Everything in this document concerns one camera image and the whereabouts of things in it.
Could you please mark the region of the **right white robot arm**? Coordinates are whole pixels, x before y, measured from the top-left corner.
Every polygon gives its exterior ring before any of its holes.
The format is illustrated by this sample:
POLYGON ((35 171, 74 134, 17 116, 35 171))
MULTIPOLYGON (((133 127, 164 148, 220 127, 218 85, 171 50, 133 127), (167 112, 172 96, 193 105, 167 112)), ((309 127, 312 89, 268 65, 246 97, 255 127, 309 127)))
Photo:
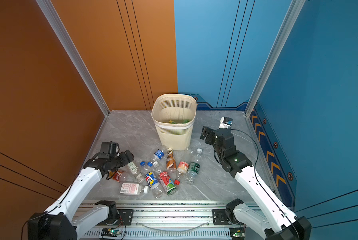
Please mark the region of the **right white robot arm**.
POLYGON ((245 224, 265 240, 308 240, 311 223, 298 217, 266 185, 254 164, 236 149, 234 136, 229 128, 213 130, 204 126, 200 138, 213 146, 214 156, 223 169, 249 193, 261 214, 252 210, 242 200, 226 205, 226 214, 233 224, 245 224))

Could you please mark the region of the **clear bottle green label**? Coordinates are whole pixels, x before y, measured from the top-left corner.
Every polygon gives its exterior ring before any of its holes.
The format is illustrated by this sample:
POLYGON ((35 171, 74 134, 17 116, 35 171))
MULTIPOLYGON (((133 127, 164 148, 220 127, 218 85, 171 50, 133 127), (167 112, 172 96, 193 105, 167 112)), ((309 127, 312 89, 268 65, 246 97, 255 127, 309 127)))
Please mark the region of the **clear bottle green label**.
POLYGON ((198 148, 196 150, 194 158, 189 164, 189 168, 186 173, 186 181, 189 184, 194 184, 195 178, 199 174, 201 157, 202 157, 202 149, 198 148))

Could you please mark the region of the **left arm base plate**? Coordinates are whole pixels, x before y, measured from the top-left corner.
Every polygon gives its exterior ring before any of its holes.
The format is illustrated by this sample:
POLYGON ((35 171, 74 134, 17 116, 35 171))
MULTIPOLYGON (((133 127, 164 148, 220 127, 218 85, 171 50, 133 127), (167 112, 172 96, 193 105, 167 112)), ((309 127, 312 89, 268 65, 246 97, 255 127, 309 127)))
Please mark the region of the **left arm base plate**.
POLYGON ((123 209, 118 210, 118 218, 116 220, 110 220, 106 223, 107 226, 120 226, 126 225, 131 226, 134 216, 134 210, 132 209, 123 209))

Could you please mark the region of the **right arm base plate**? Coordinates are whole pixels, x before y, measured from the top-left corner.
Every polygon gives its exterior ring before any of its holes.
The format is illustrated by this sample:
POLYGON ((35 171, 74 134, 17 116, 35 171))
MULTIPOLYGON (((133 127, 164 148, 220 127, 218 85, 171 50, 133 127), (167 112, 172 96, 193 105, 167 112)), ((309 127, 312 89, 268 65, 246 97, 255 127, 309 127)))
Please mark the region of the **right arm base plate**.
POLYGON ((233 212, 227 209, 213 209, 212 220, 215 226, 232 226, 238 223, 234 218, 233 212))

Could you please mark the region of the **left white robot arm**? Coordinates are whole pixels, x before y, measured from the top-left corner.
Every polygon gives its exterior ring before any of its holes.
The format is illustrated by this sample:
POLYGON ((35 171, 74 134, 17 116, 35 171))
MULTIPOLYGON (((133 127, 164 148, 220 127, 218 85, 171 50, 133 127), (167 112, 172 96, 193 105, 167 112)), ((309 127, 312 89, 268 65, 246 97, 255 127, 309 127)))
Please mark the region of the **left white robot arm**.
POLYGON ((106 158, 96 154, 51 206, 43 213, 31 216, 27 221, 28 239, 78 240, 99 223, 119 223, 120 214, 112 201, 99 201, 76 220, 73 217, 88 193, 110 170, 124 167, 133 160, 134 156, 129 150, 106 158))

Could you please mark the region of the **clear bottle blue white label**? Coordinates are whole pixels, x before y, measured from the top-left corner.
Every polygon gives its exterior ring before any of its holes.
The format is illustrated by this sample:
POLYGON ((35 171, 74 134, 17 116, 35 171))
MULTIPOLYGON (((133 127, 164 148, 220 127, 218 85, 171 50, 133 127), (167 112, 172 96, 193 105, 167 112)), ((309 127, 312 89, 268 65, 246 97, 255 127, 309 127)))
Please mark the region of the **clear bottle blue white label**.
POLYGON ((158 163, 161 162, 167 157, 167 154, 168 154, 168 148, 165 146, 160 147, 153 153, 151 163, 153 164, 155 162, 158 163))

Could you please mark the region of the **orange juice bottle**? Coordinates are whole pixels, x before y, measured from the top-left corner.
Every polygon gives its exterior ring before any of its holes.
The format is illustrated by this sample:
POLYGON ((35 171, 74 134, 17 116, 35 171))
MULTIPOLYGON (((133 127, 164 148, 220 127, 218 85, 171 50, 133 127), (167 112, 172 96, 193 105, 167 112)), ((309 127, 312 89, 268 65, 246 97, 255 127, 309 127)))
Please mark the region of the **orange juice bottle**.
POLYGON ((123 183, 127 180, 127 177, 128 177, 128 173, 125 172, 125 171, 117 171, 113 174, 113 177, 112 179, 117 181, 117 182, 120 182, 120 183, 123 183))

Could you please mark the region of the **white green label bottle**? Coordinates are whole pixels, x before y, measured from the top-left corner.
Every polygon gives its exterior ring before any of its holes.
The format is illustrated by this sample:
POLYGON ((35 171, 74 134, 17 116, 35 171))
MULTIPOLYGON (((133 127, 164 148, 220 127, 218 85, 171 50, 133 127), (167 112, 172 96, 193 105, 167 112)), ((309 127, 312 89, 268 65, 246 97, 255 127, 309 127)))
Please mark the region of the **white green label bottle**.
POLYGON ((142 172, 140 171, 140 169, 135 165, 135 163, 134 162, 129 162, 127 164, 127 167, 131 171, 132 175, 137 180, 137 182, 142 184, 144 182, 145 178, 144 178, 142 172))

